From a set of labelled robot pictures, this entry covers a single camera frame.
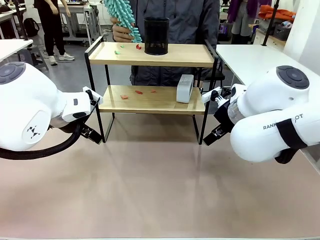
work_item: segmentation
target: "teal fluffy toy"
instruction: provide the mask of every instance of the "teal fluffy toy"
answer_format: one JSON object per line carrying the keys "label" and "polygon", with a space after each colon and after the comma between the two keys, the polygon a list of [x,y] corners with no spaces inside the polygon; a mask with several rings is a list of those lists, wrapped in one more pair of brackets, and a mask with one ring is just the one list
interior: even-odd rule
{"label": "teal fluffy toy", "polygon": [[117,18],[120,23],[118,26],[131,30],[130,36],[133,37],[133,43],[141,43],[142,39],[137,27],[133,27],[135,18],[128,0],[104,0],[104,6],[107,8],[111,17]]}

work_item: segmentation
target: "purple clothing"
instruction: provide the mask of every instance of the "purple clothing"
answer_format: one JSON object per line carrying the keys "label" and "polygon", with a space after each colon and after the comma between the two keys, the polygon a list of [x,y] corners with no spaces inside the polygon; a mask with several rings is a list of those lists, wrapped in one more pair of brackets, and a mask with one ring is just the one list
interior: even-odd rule
{"label": "purple clothing", "polygon": [[[238,15],[240,4],[242,0],[231,0],[230,7],[228,10],[228,22],[233,23]],[[258,4],[261,5],[270,5],[271,6],[272,0],[248,0],[246,5],[246,9],[248,11],[248,15],[251,18],[255,18],[257,15]]]}

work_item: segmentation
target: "person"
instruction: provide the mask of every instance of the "person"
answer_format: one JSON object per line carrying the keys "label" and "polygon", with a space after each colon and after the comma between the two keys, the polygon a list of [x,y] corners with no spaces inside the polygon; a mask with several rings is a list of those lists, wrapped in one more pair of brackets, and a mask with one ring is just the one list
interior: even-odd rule
{"label": "person", "polygon": [[232,0],[228,10],[228,22],[232,26],[231,44],[248,44],[261,5],[271,5],[271,0]]}
{"label": "person", "polygon": [[[214,49],[217,46],[220,0],[130,0],[130,5],[142,41],[144,19],[155,17],[169,18],[169,44],[204,44],[208,40]],[[114,17],[111,21],[114,41],[130,43],[130,30],[117,26]],[[132,66],[130,81],[133,85],[177,86],[182,74],[192,73],[190,67]],[[203,69],[201,80],[209,74],[210,69]]]}
{"label": "person", "polygon": [[[66,0],[61,0],[68,17],[71,17]],[[38,10],[40,22],[44,32],[44,45],[49,56],[51,66],[56,66],[57,61],[54,56],[54,45],[59,51],[59,60],[72,61],[74,56],[66,53],[64,47],[64,37],[58,7],[58,0],[34,0],[34,7]]]}

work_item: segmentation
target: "mesh pencil cup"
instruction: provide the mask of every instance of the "mesh pencil cup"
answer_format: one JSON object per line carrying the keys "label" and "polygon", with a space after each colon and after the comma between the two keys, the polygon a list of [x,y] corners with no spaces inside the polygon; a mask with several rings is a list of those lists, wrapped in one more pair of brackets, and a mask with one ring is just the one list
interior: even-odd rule
{"label": "mesh pencil cup", "polygon": [[169,18],[146,17],[144,19],[144,52],[150,55],[168,53]]}

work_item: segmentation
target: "black metal frame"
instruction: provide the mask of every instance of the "black metal frame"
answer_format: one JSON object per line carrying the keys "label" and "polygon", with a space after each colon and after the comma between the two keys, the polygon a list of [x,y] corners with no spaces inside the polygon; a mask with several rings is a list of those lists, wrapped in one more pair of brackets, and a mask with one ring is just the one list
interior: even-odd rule
{"label": "black metal frame", "polygon": [[[95,83],[94,83],[94,77],[92,74],[92,69],[91,69],[91,65],[90,65],[90,60],[89,60],[89,55],[97,48],[97,46],[102,43],[104,41],[104,38],[102,36],[100,36],[85,52],[84,52],[84,59],[85,59],[85,64],[86,64],[86,68],[88,71],[88,75],[89,75],[89,80],[90,80],[90,85],[91,85],[91,89],[93,91],[96,91],[96,87],[95,87]],[[210,45],[208,40],[204,41],[206,47],[208,48],[211,56],[214,59],[213,62],[213,67],[212,67],[212,75],[211,75],[211,81],[210,81],[210,85],[209,85],[209,91],[211,91],[212,89],[214,89],[215,85],[216,85],[216,70],[217,70],[217,66],[218,66],[218,60],[219,57],[216,53],[216,51],[213,49],[213,47]],[[105,64],[104,65],[105,68],[105,74],[106,74],[106,81],[108,86],[111,85],[110,83],[110,76],[109,76],[109,68],[108,65]],[[197,87],[199,88],[200,86],[200,81],[201,81],[201,75],[202,75],[202,67],[199,68],[198,71],[198,81],[197,81]],[[194,129],[195,129],[195,134],[196,134],[196,138],[198,140],[199,145],[202,145],[203,139],[204,139],[204,134],[205,134],[205,128],[206,128],[206,123],[207,123],[207,117],[208,117],[208,112],[209,112],[209,107],[210,107],[210,101],[207,102],[205,104],[205,111],[204,111],[204,116],[203,116],[203,122],[202,122],[202,128],[201,128],[201,133],[199,134],[199,129],[198,129],[198,125],[197,125],[197,120],[196,120],[196,116],[193,115],[192,119],[193,119],[193,124],[194,124]],[[96,105],[95,106],[95,110],[96,110],[96,115],[97,115],[97,119],[98,119],[98,123],[99,123],[99,129],[100,129],[100,133],[102,136],[102,141],[104,143],[107,142],[108,136],[110,134],[112,125],[114,123],[115,120],[115,113],[112,112],[112,119],[109,122],[108,128],[106,130],[106,134],[104,133],[104,128],[103,128],[103,124],[102,124],[102,120],[101,120],[101,114],[100,114],[100,110],[99,107]]]}
{"label": "black metal frame", "polygon": [[265,33],[265,37],[264,37],[263,44],[262,44],[262,46],[264,46],[264,47],[267,46],[267,41],[268,41],[271,29],[272,29],[272,25],[274,24],[274,21],[275,21],[275,18],[276,18],[276,13],[277,13],[277,10],[278,10],[278,7],[279,7],[279,1],[280,0],[276,0],[275,4],[273,6],[274,9],[273,9],[273,12],[272,12],[270,23],[269,23],[268,29],[267,29],[267,31]]}
{"label": "black metal frame", "polygon": [[[211,46],[210,42],[208,40],[204,40],[205,46],[208,48],[211,56],[214,59],[213,62],[213,67],[212,67],[212,74],[211,74],[211,81],[210,81],[210,85],[209,85],[209,92],[215,88],[216,86],[216,71],[217,71],[217,67],[218,67],[218,61],[219,61],[219,56],[217,55],[216,51],[214,50],[214,48]],[[197,83],[197,87],[199,87],[200,84],[200,80],[201,80],[201,71],[202,69],[199,69],[199,73],[198,73],[198,83]],[[201,133],[199,135],[199,129],[198,129],[198,125],[197,125],[197,120],[196,120],[196,116],[193,115],[192,119],[193,119],[193,124],[194,124],[194,129],[195,129],[195,134],[198,140],[199,145],[202,145],[203,139],[204,139],[204,134],[205,134],[205,129],[206,129],[206,123],[207,123],[207,117],[208,117],[208,112],[209,112],[209,107],[210,107],[210,101],[208,101],[205,104],[205,111],[204,111],[204,116],[203,116],[203,122],[202,122],[202,128],[201,128]]]}
{"label": "black metal frame", "polygon": [[14,6],[15,6],[16,16],[18,18],[18,22],[19,22],[20,28],[22,30],[23,39],[25,41],[27,41],[28,40],[28,35],[27,35],[26,29],[25,29],[25,26],[24,26],[23,16],[22,16],[21,11],[19,9],[19,2],[18,2],[18,0],[13,0],[13,3],[14,3]]}

